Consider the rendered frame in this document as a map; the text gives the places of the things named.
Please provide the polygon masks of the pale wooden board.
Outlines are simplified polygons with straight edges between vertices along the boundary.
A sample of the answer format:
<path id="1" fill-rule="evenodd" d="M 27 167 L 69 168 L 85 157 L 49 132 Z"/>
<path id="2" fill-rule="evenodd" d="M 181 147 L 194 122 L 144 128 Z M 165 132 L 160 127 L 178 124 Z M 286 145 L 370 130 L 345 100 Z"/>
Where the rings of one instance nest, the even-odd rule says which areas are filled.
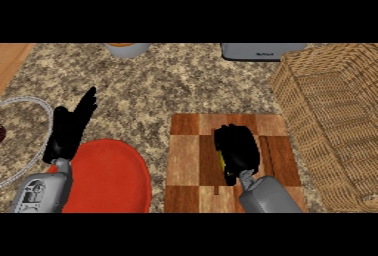
<path id="1" fill-rule="evenodd" d="M 0 43 L 0 96 L 35 46 L 35 43 Z"/>

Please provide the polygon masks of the grey appliance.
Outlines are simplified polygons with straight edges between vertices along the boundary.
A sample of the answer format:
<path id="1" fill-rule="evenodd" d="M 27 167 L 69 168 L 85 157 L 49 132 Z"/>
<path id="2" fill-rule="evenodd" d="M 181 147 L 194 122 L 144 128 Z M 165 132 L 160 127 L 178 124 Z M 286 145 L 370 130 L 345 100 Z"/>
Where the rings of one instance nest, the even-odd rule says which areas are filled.
<path id="1" fill-rule="evenodd" d="M 222 43 L 222 57 L 230 61 L 280 62 L 287 52 L 306 46 L 306 43 Z"/>

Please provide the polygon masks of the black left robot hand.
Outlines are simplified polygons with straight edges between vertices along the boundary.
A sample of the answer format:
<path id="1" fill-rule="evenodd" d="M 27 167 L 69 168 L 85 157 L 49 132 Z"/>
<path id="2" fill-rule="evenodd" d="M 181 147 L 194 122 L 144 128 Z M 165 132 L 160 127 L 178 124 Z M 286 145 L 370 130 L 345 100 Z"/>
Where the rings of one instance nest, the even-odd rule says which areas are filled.
<path id="1" fill-rule="evenodd" d="M 86 92 L 74 111 L 64 106 L 55 108 L 52 134 L 43 155 L 48 164 L 54 164 L 60 158 L 74 158 L 97 108 L 97 87 Z"/>

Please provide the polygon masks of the wicker basket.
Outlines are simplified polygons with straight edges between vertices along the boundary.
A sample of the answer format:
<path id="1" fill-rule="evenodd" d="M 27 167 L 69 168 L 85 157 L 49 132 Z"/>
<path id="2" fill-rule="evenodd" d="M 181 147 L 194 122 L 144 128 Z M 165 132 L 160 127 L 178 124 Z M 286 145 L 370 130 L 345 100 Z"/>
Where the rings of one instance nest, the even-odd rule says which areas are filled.
<path id="1" fill-rule="evenodd" d="M 325 209 L 378 213 L 378 43 L 284 54 L 271 87 Z"/>

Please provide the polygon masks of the red oval placemat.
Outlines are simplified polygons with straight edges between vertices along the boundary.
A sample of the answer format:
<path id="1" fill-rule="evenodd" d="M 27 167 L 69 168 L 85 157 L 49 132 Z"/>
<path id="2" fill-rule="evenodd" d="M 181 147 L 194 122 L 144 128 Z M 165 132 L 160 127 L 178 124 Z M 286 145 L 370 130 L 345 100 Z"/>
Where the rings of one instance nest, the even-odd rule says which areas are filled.
<path id="1" fill-rule="evenodd" d="M 148 213 L 151 174 L 145 159 L 122 140 L 83 143 L 72 161 L 73 188 L 64 213 Z"/>

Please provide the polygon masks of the grey cup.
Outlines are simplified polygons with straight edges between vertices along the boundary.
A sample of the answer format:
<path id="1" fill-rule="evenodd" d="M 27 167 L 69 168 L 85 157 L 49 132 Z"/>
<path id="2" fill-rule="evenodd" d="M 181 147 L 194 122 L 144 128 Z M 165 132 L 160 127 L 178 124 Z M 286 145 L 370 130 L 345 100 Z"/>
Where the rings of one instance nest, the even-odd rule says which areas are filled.
<path id="1" fill-rule="evenodd" d="M 150 43 L 134 43 L 132 45 L 125 44 L 105 44 L 111 54 L 119 58 L 135 58 L 141 56 L 150 49 Z"/>

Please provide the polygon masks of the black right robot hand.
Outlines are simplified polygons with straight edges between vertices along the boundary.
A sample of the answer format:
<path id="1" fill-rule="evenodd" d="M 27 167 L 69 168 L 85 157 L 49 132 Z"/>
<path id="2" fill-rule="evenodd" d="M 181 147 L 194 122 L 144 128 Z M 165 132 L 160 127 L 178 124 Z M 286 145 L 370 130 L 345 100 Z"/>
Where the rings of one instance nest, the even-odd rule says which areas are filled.
<path id="1" fill-rule="evenodd" d="M 215 130 L 215 146 L 216 151 L 222 151 L 227 163 L 225 181 L 234 186 L 243 171 L 252 170 L 253 174 L 259 172 L 261 151 L 250 128 L 224 125 Z"/>

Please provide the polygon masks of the yellow lemon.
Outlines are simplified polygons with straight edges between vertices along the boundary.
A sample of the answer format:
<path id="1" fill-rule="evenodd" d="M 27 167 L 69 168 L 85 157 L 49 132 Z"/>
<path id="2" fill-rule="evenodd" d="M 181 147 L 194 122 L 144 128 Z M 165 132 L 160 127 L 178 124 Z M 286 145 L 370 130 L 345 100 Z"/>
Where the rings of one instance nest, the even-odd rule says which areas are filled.
<path id="1" fill-rule="evenodd" d="M 225 163 L 224 154 L 222 154 L 221 150 L 218 151 L 218 154 L 219 154 L 219 162 L 221 162 L 222 171 L 225 173 L 227 163 Z"/>

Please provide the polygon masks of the checkered wooden cutting board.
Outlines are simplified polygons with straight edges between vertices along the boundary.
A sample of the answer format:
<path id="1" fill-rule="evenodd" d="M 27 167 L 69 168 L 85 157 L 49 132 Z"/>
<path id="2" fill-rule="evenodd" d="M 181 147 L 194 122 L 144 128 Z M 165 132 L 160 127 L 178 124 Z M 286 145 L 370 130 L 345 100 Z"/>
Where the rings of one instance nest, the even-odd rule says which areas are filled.
<path id="1" fill-rule="evenodd" d="M 227 124 L 250 128 L 261 150 L 258 177 L 275 177 L 302 209 L 308 208 L 284 118 L 275 114 L 176 114 L 172 116 L 168 212 L 243 212 L 240 185 L 225 183 L 215 130 Z"/>

